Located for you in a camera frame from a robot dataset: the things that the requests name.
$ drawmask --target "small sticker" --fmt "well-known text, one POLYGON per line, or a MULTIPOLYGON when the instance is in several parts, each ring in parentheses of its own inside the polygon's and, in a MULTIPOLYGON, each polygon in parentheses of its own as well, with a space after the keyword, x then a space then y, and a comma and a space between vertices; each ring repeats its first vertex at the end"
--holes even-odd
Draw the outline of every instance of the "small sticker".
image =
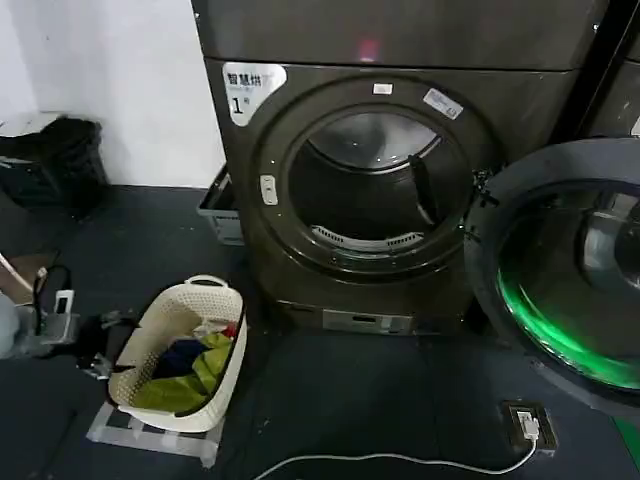
POLYGON ((427 105, 438 110, 445 117, 455 120, 464 110, 464 107, 458 102, 451 100, 440 90, 430 89, 422 99, 427 105))
POLYGON ((393 93, 393 83, 374 83, 374 95, 391 95, 393 93))
POLYGON ((277 205, 276 177, 273 175, 260 175, 260 193, 262 193, 262 201, 265 205, 277 205))
POLYGON ((222 66, 231 120, 246 127, 258 107, 287 81, 282 65, 227 62, 222 66))

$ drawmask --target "white cable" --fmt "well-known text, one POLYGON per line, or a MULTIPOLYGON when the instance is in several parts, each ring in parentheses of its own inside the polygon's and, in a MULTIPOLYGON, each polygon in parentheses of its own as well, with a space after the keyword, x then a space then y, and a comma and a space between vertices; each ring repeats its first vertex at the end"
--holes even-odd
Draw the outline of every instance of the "white cable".
POLYGON ((269 476, 279 468, 284 467, 285 465, 288 465, 290 463, 299 462, 302 460, 344 460, 344 461, 350 461, 350 462, 352 461, 358 462, 360 460, 371 460, 373 458, 395 458, 398 460, 405 460, 407 462, 418 463, 420 465, 444 465, 447 467, 455 467, 455 468, 461 468, 463 470, 469 470, 471 472, 484 473, 486 475, 504 475, 505 473, 513 472, 515 469, 520 468, 522 465, 524 465, 535 453, 537 443, 538 443, 537 438, 532 438, 531 450, 529 450, 529 452, 522 458, 522 460, 520 460, 515 465, 512 465, 507 468, 503 468, 501 470, 489 470, 486 468, 473 467, 471 465, 464 465, 462 463, 449 462, 447 460, 422 460, 420 458, 413 458, 407 455, 400 455, 398 453, 371 453, 369 455, 361 455, 359 457, 347 457, 343 455, 300 455, 298 457, 287 458, 286 460, 283 460, 282 462, 275 464, 273 467, 269 468, 268 470, 265 470, 263 473, 255 477, 253 480, 262 480, 263 478, 266 478, 267 476, 269 476))
POLYGON ((26 288, 29 292, 33 292, 33 287, 31 285, 29 285, 29 282, 27 282, 24 278, 22 278, 22 275, 20 275, 15 268, 13 268, 13 265, 11 265, 9 263, 9 260, 7 260, 4 255, 2 255, 0 253, 0 264, 2 264, 2 266, 9 272, 9 274, 11 274, 11 276, 13 278, 16 279, 16 281, 22 285, 24 288, 26 288))

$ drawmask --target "open washer door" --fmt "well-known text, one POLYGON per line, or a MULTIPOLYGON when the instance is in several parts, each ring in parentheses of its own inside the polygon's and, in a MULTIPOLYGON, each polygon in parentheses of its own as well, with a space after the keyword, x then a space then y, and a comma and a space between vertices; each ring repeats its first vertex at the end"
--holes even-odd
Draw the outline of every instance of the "open washer door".
POLYGON ((465 259, 496 329, 550 381, 640 419, 640 140, 554 145, 480 187, 465 259))

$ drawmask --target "laundry basket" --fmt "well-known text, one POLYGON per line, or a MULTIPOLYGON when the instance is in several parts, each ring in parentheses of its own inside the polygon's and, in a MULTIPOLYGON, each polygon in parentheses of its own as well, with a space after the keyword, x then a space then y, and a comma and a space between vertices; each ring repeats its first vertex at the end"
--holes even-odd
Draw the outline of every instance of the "laundry basket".
POLYGON ((247 325, 240 294, 210 275, 197 275, 156 297, 126 343, 109 379, 108 391, 118 409, 148 425, 177 432, 204 432, 224 415, 240 373, 247 345, 247 325), (237 333, 216 389, 198 408, 178 413, 131 406, 138 389, 151 380, 160 356, 176 337, 191 335, 203 320, 237 323, 237 333))

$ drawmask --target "clothes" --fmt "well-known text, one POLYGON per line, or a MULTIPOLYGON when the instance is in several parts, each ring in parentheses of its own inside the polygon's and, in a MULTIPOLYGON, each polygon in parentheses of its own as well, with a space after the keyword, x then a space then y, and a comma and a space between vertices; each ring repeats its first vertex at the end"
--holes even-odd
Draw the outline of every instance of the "clothes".
POLYGON ((176 340, 158 360, 153 378, 181 377, 192 373, 191 365, 210 346, 195 339, 176 340))
POLYGON ((218 385, 232 341, 221 333, 213 333, 198 343, 206 351, 193 361, 189 374, 150 380, 140 387, 132 406, 175 413, 197 408, 206 402, 218 385))
POLYGON ((235 324, 229 324, 224 320, 215 320, 213 318, 206 319, 193 330, 193 336, 202 341, 208 335, 219 332, 227 337, 235 337, 235 324))

